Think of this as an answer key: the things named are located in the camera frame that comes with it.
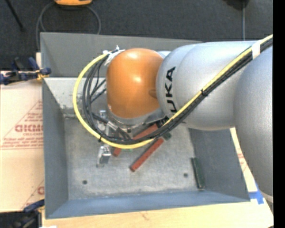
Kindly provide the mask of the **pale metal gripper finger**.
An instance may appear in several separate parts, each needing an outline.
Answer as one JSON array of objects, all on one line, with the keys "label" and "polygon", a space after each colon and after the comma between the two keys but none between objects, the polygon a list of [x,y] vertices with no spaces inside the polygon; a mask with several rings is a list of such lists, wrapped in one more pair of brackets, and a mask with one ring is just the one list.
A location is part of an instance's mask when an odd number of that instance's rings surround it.
[{"label": "pale metal gripper finger", "polygon": [[102,164],[102,155],[103,155],[103,146],[101,146],[98,150],[98,154],[97,154],[97,162],[96,162],[96,167],[99,168],[99,167],[103,167],[103,164]]},{"label": "pale metal gripper finger", "polygon": [[102,153],[102,164],[107,164],[110,157],[111,157],[111,149],[109,146],[107,145],[104,145],[102,146],[102,150],[103,150],[103,153]]}]

